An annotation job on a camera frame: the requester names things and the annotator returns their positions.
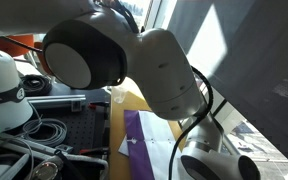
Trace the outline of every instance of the white plastic casing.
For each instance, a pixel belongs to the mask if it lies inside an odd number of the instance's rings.
[[[186,167],[186,163],[192,163],[191,161],[198,160],[212,170],[220,179],[243,180],[238,166],[238,161],[241,156],[220,154],[213,150],[205,152],[193,147],[185,147],[182,152],[182,156],[183,155],[191,157],[189,161],[182,161],[184,168]],[[209,179],[208,177],[203,178],[198,171],[193,173],[190,169],[186,170],[191,171],[191,173],[188,173],[190,175],[194,174],[193,178],[195,179]]]
[[[96,28],[123,48],[127,76],[138,85],[159,117],[179,120],[205,109],[190,64],[171,32],[152,29],[134,34],[120,14],[107,8],[77,20]]]
[[[0,93],[19,85],[20,79],[14,60],[0,51]],[[6,102],[0,104],[0,132],[13,129],[25,123],[32,115],[32,108],[26,99],[19,103]]]
[[[79,53],[64,44],[53,43],[47,48],[45,55],[48,58],[49,55],[54,57],[54,54],[56,58],[53,58],[48,65],[58,74],[58,77],[62,77],[66,84],[75,88],[88,86],[92,80],[91,70]]]

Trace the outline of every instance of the sunlight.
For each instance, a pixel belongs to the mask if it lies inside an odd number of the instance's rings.
[[[187,54],[187,58],[191,65],[197,69],[203,69],[204,75],[209,77],[220,65],[227,51],[216,9],[212,4]]]
[[[167,3],[167,9],[164,13],[164,20],[163,20],[163,24],[162,24],[162,29],[167,29],[170,21],[171,21],[171,17],[172,14],[174,12],[175,9],[175,5],[176,5],[177,0],[168,0],[166,1]]]

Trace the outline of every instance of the red object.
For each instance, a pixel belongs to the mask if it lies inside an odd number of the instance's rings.
[[[88,153],[88,152],[90,152],[90,151],[91,151],[91,150],[89,150],[89,149],[81,149],[80,152],[79,152],[79,154],[80,154],[80,155],[83,155],[83,154]]]
[[[37,48],[37,49],[43,49],[43,43],[41,43],[41,42],[35,42],[35,43],[34,43],[34,47]],[[46,60],[45,60],[45,58],[44,58],[43,53],[36,53],[36,54],[37,54],[38,59],[40,60],[40,63],[41,63],[41,65],[42,65],[43,70],[44,70],[47,74],[54,76],[53,72],[51,71],[51,69],[48,67],[48,65],[47,65],[47,63],[46,63]]]
[[[34,46],[34,37],[33,35],[21,35],[21,36],[8,36],[16,41],[19,41],[25,45]],[[0,50],[6,52],[12,57],[21,56],[28,53],[28,49],[22,48],[16,44],[5,41],[0,38]]]
[[[88,105],[88,107],[89,107],[90,109],[96,109],[96,105],[95,105],[95,104],[92,104],[92,103],[90,103],[90,104]]]

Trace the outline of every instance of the table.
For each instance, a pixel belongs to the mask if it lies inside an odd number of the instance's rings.
[[[62,83],[53,83],[52,91],[50,92],[49,96],[59,96],[59,95],[79,95],[83,94],[86,97],[86,103],[90,102],[109,102],[110,101],[110,94],[107,93],[104,89],[94,89],[94,90],[77,90],[77,89],[71,89],[68,86],[62,84]],[[104,131],[104,114],[106,112],[104,111],[104,108],[98,107],[96,109],[96,116],[94,124],[93,124],[93,135],[92,136],[92,142],[91,147],[93,148],[99,148],[103,147],[103,131]],[[88,120],[91,120],[91,117],[82,117],[79,118],[87,118]]]
[[[125,123],[124,123],[124,110],[150,110],[146,101],[143,98],[140,90],[129,78],[120,85],[127,88],[123,103],[116,103],[114,98],[118,96],[118,90],[116,87],[112,88],[111,94],[111,111],[110,111],[110,149],[111,155],[109,159],[111,180],[131,179],[130,164],[127,156],[118,152],[118,149],[126,135]],[[177,140],[182,130],[176,121],[169,121],[170,128],[173,132],[174,138]],[[184,140],[180,143],[180,149],[184,146]]]

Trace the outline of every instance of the wire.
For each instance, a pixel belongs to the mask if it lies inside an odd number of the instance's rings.
[[[27,123],[25,123],[22,127],[22,130],[24,131],[21,134],[18,134],[17,136],[22,136],[24,139],[45,145],[50,147],[55,147],[57,145],[60,145],[66,138],[67,134],[67,127],[66,125],[57,120],[57,119],[51,119],[51,118],[41,118],[38,114],[36,108],[28,101],[28,103],[31,105],[34,113],[37,116],[37,119],[30,120]],[[35,139],[32,138],[30,135],[38,133],[40,128],[42,126],[50,127],[54,129],[54,133],[51,137],[46,139]]]
[[[207,107],[206,109],[201,113],[195,113],[193,116],[196,117],[196,120],[180,135],[180,137],[177,139],[174,147],[173,147],[173,151],[172,151],[172,154],[171,154],[171,159],[170,159],[170,163],[169,163],[169,167],[168,167],[168,179],[169,180],[172,180],[172,168],[173,168],[173,161],[174,161],[174,156],[175,156],[175,153],[176,153],[176,150],[178,148],[178,145],[180,144],[180,142],[182,141],[182,139],[198,124],[200,123],[206,116],[207,114],[211,111],[211,108],[213,106],[213,90],[212,90],[212,87],[211,87],[211,84],[209,83],[209,81],[206,79],[206,77],[200,72],[198,71],[196,68],[194,68],[193,66],[192,67],[192,70],[195,74],[197,74],[202,80],[203,82],[205,83],[207,89],[208,89],[208,92],[209,92],[209,101],[208,101],[208,104],[207,104]]]
[[[31,120],[25,123],[23,126],[23,131],[26,132],[30,129],[33,129],[38,122],[39,120],[36,119],[36,120]],[[45,119],[42,119],[42,124],[40,127],[43,127],[43,126],[54,129],[54,133],[52,134],[51,137],[45,138],[45,139],[35,139],[30,136],[33,133],[25,133],[23,137],[29,141],[33,141],[33,142],[36,142],[45,146],[50,146],[50,147],[55,147],[57,145],[60,145],[65,140],[67,127],[63,122],[57,119],[45,118]]]
[[[6,143],[8,143],[9,141],[18,141],[18,142],[20,142],[20,143],[23,143],[27,148],[28,148],[28,150],[29,150],[29,153],[30,153],[30,156],[31,156],[31,170],[30,170],[30,173],[29,173],[29,180],[30,179],[32,179],[32,175],[33,175],[33,170],[34,170],[34,156],[33,156],[33,151],[32,151],[32,148],[31,148],[31,146],[29,145],[29,144],[27,144],[27,142],[25,142],[24,140],[21,140],[21,139],[17,139],[17,138],[1,138],[0,137],[0,140],[4,140],[4,142],[2,142],[1,144],[0,144],[0,148],[2,147],[2,146],[4,146]]]
[[[15,45],[18,45],[18,46],[20,46],[22,48],[25,48],[25,49],[28,49],[28,50],[31,50],[31,51],[34,51],[34,52],[37,52],[37,53],[43,53],[43,50],[41,50],[41,49],[37,49],[37,48],[31,47],[31,46],[28,46],[28,45],[26,45],[24,43],[21,43],[19,41],[14,40],[12,38],[9,38],[9,37],[6,37],[6,36],[2,36],[0,38],[5,40],[5,41],[8,41],[10,43],[13,43]]]
[[[100,180],[106,180],[108,176],[108,170],[109,166],[107,161],[99,158],[94,157],[88,157],[88,156],[81,156],[81,155],[71,155],[66,154],[65,157],[70,161],[84,161],[84,162],[91,162],[91,163],[97,163],[104,166],[104,170],[101,173]]]
[[[28,97],[47,95],[52,90],[50,79],[41,75],[26,75],[21,77],[21,80],[25,95]]]
[[[118,13],[120,13],[126,19],[132,32],[136,33],[136,34],[139,33],[139,29],[137,27],[137,24],[134,20],[132,13],[125,6],[123,6],[119,0],[111,0],[110,1],[111,4],[107,4],[107,3],[105,3],[105,1],[101,1],[101,0],[93,0],[93,2],[95,2],[95,3],[97,2],[99,5],[101,5],[103,7],[112,8],[115,11],[117,11]]]

